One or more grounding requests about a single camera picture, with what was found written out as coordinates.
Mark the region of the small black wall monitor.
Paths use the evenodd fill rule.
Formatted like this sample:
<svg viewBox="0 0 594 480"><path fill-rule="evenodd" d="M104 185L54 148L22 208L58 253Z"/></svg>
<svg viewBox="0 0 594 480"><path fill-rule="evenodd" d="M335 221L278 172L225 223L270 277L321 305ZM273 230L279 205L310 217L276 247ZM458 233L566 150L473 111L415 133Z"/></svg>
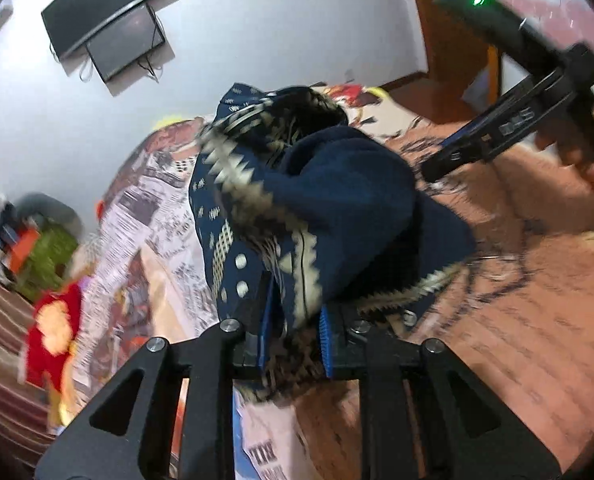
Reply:
<svg viewBox="0 0 594 480"><path fill-rule="evenodd" d="M122 14L85 44L96 72L106 84L166 42L163 30L149 4Z"/></svg>

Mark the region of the red plush toy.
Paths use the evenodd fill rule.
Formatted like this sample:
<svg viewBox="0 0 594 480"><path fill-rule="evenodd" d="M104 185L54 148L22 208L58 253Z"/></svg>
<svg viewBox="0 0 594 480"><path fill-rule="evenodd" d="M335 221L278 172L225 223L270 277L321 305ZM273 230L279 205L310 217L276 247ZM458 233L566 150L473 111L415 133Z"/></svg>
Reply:
<svg viewBox="0 0 594 480"><path fill-rule="evenodd" d="M37 387L50 384L62 392L62 375L80 330L81 310L82 290L78 283L70 283L61 292L46 292L35 303L26 338L26 382Z"/></svg>

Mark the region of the green patterned storage box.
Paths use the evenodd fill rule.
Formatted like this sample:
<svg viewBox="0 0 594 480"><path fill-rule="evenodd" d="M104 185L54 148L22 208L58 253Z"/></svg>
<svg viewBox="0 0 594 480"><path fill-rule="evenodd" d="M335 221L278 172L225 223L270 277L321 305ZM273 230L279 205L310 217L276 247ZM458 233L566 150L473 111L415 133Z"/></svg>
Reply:
<svg viewBox="0 0 594 480"><path fill-rule="evenodd" d="M30 302L43 292L54 292L65 283L64 275L78 240L63 226L50 223L33 245L16 278L15 290Z"/></svg>

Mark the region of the red gold striped curtain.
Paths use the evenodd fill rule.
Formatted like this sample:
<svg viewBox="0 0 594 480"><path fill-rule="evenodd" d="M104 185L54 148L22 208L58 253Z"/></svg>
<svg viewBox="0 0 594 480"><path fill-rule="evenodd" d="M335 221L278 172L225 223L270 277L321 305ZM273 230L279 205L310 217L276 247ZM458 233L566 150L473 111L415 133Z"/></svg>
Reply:
<svg viewBox="0 0 594 480"><path fill-rule="evenodd" d="M29 469L52 444L45 392L20 382L22 344L32 321L32 304L0 285L0 437Z"/></svg>

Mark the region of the printed newspaper pattern bedspread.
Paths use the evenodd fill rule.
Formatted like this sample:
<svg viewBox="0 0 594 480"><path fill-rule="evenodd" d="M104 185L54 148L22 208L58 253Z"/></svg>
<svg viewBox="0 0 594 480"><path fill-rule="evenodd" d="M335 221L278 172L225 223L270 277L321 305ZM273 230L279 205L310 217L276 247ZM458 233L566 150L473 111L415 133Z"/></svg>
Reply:
<svg viewBox="0 0 594 480"><path fill-rule="evenodd" d="M303 244L271 240L263 259L239 240L213 195L195 143L205 118L167 119L124 162L102 200L95 242L73 257L90 277L62 383L72 417L150 336L200 336L239 308L263 275L280 282L280 331L260 385L233 392L239 478L354 479L359 390L326 384L316 318L300 314L295 268L331 275L353 311L393 336L443 338L510 404L562 466L594 451L594 193L556 160L518 145L487 165L428 184L420 162L454 131L392 99L323 87L360 154L334 136L310 180L322 214Z"/></svg>

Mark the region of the navy patterned hooded garment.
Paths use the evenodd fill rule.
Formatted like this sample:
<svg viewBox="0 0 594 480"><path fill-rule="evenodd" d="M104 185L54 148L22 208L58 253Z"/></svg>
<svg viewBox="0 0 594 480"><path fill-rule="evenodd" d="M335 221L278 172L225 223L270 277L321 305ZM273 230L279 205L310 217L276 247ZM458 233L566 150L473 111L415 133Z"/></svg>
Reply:
<svg viewBox="0 0 594 480"><path fill-rule="evenodd" d="M219 317L273 279L261 379L238 386L249 400L324 376L325 306L410 332L474 254L470 226L312 88L234 84L197 141L188 202Z"/></svg>

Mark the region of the yellow plush blanket edge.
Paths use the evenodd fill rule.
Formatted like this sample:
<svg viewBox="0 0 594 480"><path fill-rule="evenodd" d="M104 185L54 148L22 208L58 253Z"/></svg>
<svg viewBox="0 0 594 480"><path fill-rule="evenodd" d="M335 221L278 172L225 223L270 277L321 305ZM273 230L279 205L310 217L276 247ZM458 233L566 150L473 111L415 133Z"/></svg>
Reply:
<svg viewBox="0 0 594 480"><path fill-rule="evenodd" d="M188 122L188 118L183 116L167 116L158 120L154 125L154 130L159 131L171 127L178 127Z"/></svg>

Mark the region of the wooden wardrobe with cabinets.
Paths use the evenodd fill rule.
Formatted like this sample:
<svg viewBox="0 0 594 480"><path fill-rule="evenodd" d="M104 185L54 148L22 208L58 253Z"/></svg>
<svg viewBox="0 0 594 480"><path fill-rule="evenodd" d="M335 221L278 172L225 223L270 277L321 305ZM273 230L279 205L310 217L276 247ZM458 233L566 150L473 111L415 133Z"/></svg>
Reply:
<svg viewBox="0 0 594 480"><path fill-rule="evenodd" d="M476 77L485 73L483 104L500 95L501 57L463 22L434 4L415 0L422 29L428 70L412 84L412 103L437 124L464 122L475 111L462 96Z"/></svg>

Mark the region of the orange box on pile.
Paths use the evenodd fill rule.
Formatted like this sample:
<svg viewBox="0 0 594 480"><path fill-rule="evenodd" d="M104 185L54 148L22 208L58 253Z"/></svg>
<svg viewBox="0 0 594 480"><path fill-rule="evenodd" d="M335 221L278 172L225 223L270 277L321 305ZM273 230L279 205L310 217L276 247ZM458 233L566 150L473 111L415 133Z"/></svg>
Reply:
<svg viewBox="0 0 594 480"><path fill-rule="evenodd" d="M13 274L17 275L20 272L39 237L40 233L36 229L27 229L10 248L9 270Z"/></svg>

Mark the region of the grey plush pillow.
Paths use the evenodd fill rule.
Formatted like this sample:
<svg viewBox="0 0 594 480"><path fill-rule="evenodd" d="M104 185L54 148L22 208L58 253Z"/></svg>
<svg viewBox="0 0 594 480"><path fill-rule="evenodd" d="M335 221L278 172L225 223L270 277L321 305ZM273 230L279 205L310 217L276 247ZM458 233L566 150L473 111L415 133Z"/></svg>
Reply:
<svg viewBox="0 0 594 480"><path fill-rule="evenodd" d="M22 196L15 204L15 216L18 220L41 216L60 224L74 237L83 233L79 215L68 205L44 193L34 192Z"/></svg>

